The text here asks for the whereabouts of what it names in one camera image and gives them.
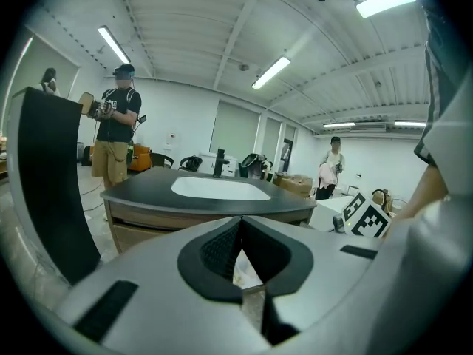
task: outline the window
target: window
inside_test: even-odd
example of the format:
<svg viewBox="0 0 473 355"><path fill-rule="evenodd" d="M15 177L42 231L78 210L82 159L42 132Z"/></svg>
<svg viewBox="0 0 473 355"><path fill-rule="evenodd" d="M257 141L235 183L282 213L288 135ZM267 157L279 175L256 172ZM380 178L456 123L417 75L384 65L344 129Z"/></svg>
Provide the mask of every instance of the window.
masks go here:
<svg viewBox="0 0 473 355"><path fill-rule="evenodd" d="M253 152L259 114L232 104L219 102L210 152L224 149L241 163Z"/></svg>

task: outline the man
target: man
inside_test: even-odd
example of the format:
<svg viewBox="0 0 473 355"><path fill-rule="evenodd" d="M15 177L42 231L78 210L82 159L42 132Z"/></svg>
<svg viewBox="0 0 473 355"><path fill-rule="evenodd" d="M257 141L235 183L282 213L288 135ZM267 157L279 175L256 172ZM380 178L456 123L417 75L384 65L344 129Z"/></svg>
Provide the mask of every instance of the man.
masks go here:
<svg viewBox="0 0 473 355"><path fill-rule="evenodd" d="M469 50L457 30L434 0L419 0L426 12L429 37L426 65L429 74L430 105L426 128L414 153L428 166L407 206L394 221L414 217L424 207L448 194L446 184L423 139L445 112L460 87L470 62Z"/></svg>
<svg viewBox="0 0 473 355"><path fill-rule="evenodd" d="M338 183L338 175L345 168L345 157L340 152L340 137L332 137L330 145L332 149L324 155L320 163L316 200L326 200L332 196Z"/></svg>
<svg viewBox="0 0 473 355"><path fill-rule="evenodd" d="M105 189L126 179L126 153L141 108L140 94L131 87L134 74L131 64L122 64L114 71L117 88L102 95L111 109L98 119L101 124L92 156L92 176L101 176Z"/></svg>

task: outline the white sink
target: white sink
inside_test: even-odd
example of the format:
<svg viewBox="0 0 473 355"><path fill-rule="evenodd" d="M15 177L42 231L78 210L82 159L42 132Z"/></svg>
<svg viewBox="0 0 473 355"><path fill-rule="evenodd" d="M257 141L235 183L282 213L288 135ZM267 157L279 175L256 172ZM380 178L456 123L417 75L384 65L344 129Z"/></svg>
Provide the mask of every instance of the white sink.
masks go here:
<svg viewBox="0 0 473 355"><path fill-rule="evenodd" d="M261 189L247 183L202 177L179 177L171 190L181 196L218 200L270 200Z"/></svg>

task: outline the black strip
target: black strip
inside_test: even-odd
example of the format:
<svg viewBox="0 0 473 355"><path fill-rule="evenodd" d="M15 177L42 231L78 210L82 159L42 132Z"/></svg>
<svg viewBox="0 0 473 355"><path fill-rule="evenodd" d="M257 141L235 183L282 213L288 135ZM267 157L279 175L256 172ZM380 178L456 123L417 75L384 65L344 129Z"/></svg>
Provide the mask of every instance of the black strip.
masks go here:
<svg viewBox="0 0 473 355"><path fill-rule="evenodd" d="M366 259L375 259L376 254L378 253L376 250L369 250L368 248L361 248L355 246L343 246L340 248L341 252L346 252L347 254L355 255L356 257L363 257Z"/></svg>
<svg viewBox="0 0 473 355"><path fill-rule="evenodd" d="M117 281L75 324L75 330L94 342L100 342L137 289L138 285L134 283Z"/></svg>

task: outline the desk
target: desk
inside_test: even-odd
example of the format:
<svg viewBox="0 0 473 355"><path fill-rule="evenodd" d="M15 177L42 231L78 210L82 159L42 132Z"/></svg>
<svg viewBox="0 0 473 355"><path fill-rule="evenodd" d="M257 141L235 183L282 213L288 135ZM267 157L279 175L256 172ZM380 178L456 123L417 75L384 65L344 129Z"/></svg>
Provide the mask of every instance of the desk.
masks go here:
<svg viewBox="0 0 473 355"><path fill-rule="evenodd" d="M220 180L251 184L270 199L186 197L171 190L176 179L182 176L212 179L196 172L153 167L102 192L110 231L119 253L144 240L224 217L257 215L299 225L309 221L316 205L313 200L295 196L267 181L235 177Z"/></svg>

